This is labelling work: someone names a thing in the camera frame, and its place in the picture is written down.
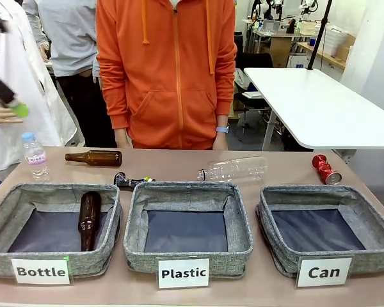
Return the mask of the orange-hoodie person left hand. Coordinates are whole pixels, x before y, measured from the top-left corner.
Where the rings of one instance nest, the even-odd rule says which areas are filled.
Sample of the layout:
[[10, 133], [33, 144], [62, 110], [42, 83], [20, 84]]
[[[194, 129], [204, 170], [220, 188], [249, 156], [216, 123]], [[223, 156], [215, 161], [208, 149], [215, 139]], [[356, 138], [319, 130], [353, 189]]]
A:
[[227, 135], [223, 132], [218, 132], [216, 137], [215, 137], [215, 140], [214, 140], [214, 143], [213, 143], [213, 146], [212, 146], [212, 149], [213, 150], [228, 150], [228, 145], [227, 145]]

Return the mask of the orange-hoodie person right hand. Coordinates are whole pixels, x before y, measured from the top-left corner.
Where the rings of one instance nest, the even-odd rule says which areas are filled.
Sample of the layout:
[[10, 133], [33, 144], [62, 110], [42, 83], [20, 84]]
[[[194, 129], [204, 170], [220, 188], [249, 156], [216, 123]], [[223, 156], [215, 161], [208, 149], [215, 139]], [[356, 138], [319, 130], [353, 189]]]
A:
[[115, 129], [115, 141], [120, 149], [132, 148], [132, 141], [128, 138], [126, 129]]

